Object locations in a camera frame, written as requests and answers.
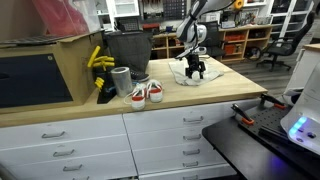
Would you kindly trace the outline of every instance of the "white sneaker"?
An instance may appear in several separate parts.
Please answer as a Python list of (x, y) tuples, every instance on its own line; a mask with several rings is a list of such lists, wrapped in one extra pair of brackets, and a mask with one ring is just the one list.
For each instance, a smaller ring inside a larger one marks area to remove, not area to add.
[[(125, 97), (124, 102), (126, 104), (131, 104), (133, 110), (142, 110), (146, 106), (146, 93), (147, 89), (145, 84), (136, 84), (136, 87), (133, 89), (133, 91)], [(131, 103), (126, 102), (126, 98), (128, 96), (132, 96)]]
[(151, 79), (147, 84), (147, 97), (151, 102), (161, 102), (163, 99), (163, 88), (159, 81)]

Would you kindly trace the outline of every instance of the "gray cylinder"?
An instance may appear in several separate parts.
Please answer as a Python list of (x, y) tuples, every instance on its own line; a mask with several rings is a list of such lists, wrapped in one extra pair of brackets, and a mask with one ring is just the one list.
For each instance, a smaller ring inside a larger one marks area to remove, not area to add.
[(128, 67), (114, 68), (111, 75), (119, 97), (125, 97), (132, 92), (132, 81)]

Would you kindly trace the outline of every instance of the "drawer handle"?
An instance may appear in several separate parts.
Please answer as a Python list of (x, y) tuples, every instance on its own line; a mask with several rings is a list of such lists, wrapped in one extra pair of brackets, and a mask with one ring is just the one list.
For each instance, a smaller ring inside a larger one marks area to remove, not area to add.
[(183, 136), (183, 139), (187, 141), (201, 139), (201, 134), (195, 136)]
[(89, 179), (90, 177), (88, 176), (86, 178), (73, 178), (72, 180), (89, 180)]
[(80, 164), (79, 166), (70, 166), (70, 167), (67, 167), (67, 166), (65, 166), (65, 167), (63, 167), (63, 171), (78, 171), (78, 170), (80, 170), (81, 169), (81, 167), (82, 167), (82, 164)]
[(201, 123), (201, 121), (203, 121), (203, 116), (200, 116), (200, 119), (186, 119), (186, 118), (183, 118), (183, 122), (185, 123)]
[(190, 177), (183, 177), (183, 180), (199, 180), (198, 175), (190, 176)]
[(185, 156), (194, 155), (194, 154), (200, 154), (200, 149), (193, 150), (193, 151), (183, 151), (183, 155)]
[(182, 163), (183, 167), (195, 167), (199, 165), (199, 162), (192, 162), (192, 163)]
[(71, 151), (64, 151), (64, 152), (54, 152), (53, 157), (59, 157), (59, 156), (70, 156), (71, 154), (74, 153), (74, 149)]
[(43, 134), (42, 135), (42, 138), (43, 139), (48, 139), (48, 138), (56, 138), (56, 137), (61, 137), (65, 134), (66, 132), (62, 131), (61, 133), (59, 134)]

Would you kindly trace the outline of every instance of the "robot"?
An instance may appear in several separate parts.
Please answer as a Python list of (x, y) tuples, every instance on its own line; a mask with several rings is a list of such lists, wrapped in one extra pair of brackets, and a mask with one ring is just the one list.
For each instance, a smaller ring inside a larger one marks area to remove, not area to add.
[[(306, 86), (291, 111), (280, 124), (293, 143), (320, 155), (320, 63), (314, 68)], [(295, 95), (301, 91), (293, 89), (285, 94)]]
[(197, 24), (197, 19), (205, 13), (220, 11), (231, 6), (236, 0), (197, 0), (192, 5), (187, 17), (177, 28), (177, 38), (184, 43), (185, 51), (176, 59), (186, 57), (189, 67), (185, 74), (192, 79), (203, 79), (206, 70), (204, 62), (199, 61), (199, 55), (206, 54), (205, 47), (199, 47), (207, 35), (204, 25)]

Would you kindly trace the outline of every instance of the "black trash can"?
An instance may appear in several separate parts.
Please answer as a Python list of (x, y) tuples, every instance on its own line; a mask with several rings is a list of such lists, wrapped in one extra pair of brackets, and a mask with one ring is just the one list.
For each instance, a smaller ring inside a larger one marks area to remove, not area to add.
[(145, 73), (151, 56), (152, 33), (117, 31), (106, 34), (106, 41), (116, 67)]

